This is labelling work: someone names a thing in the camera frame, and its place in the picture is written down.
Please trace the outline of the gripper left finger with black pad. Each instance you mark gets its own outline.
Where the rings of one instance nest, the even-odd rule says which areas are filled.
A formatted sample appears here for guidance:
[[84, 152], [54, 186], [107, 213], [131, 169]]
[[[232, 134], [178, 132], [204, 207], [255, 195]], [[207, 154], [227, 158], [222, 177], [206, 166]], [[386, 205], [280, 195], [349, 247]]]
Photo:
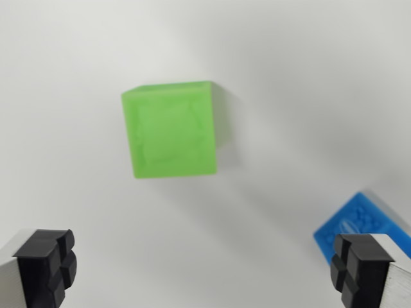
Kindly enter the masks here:
[[77, 270], [73, 231], [27, 228], [1, 247], [1, 307], [56, 308]]

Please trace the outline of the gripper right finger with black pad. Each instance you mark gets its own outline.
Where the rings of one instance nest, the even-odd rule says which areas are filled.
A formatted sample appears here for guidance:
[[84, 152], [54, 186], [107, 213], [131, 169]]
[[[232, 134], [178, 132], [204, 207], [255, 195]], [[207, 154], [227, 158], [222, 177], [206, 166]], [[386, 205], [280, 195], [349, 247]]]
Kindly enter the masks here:
[[410, 256], [387, 234], [338, 234], [330, 275], [344, 307], [410, 307]]

